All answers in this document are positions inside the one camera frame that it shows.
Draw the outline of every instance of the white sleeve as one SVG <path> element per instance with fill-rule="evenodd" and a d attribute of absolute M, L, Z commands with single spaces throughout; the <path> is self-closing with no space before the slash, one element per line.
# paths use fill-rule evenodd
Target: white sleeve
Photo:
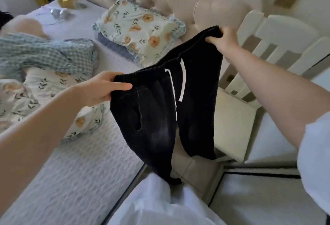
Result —
<path fill-rule="evenodd" d="M 297 164 L 306 192 L 330 214 L 330 112 L 306 125 Z"/>

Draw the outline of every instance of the person's left arm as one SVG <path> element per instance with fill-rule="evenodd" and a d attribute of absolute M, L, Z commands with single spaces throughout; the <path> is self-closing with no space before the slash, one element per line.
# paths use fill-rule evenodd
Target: person's left arm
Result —
<path fill-rule="evenodd" d="M 113 90 L 132 88 L 130 83 L 114 83 L 118 74 L 105 71 L 69 87 L 0 134 L 0 217 L 39 172 L 84 106 L 110 100 Z"/>

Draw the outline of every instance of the forearm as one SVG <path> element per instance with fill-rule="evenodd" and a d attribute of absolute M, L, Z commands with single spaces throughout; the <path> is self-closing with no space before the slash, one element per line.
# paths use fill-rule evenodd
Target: forearm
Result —
<path fill-rule="evenodd" d="M 0 135 L 0 217 L 60 144 L 82 107 L 79 89 L 68 88 Z"/>
<path fill-rule="evenodd" d="M 330 111 L 330 92 L 243 48 L 226 55 L 282 134 L 299 148 L 306 124 Z"/>

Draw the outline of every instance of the tile floor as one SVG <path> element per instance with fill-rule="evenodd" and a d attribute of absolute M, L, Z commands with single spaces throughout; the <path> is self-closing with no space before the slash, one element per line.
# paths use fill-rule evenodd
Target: tile floor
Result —
<path fill-rule="evenodd" d="M 177 130 L 172 169 L 172 177 L 181 178 L 184 183 L 190 184 L 194 187 L 196 194 L 204 200 L 205 194 L 210 194 L 209 190 L 214 185 L 213 181 L 218 179 L 221 164 L 200 156 L 188 156 L 182 147 Z"/>

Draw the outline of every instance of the mattress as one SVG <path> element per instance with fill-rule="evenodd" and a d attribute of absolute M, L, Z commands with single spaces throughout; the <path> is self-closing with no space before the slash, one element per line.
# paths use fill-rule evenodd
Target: mattress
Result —
<path fill-rule="evenodd" d="M 86 0 L 86 9 L 71 10 L 73 17 L 52 24 L 44 10 L 29 14 L 44 25 L 51 39 L 90 38 L 102 70 L 131 73 L 139 67 L 100 44 L 92 25 L 106 10 Z M 57 2 L 48 6 L 58 7 Z M 101 224 L 115 210 L 141 172 L 143 162 L 127 146 L 105 103 L 104 122 L 91 135 L 60 145 L 37 176 L 13 203 L 0 224 Z"/>

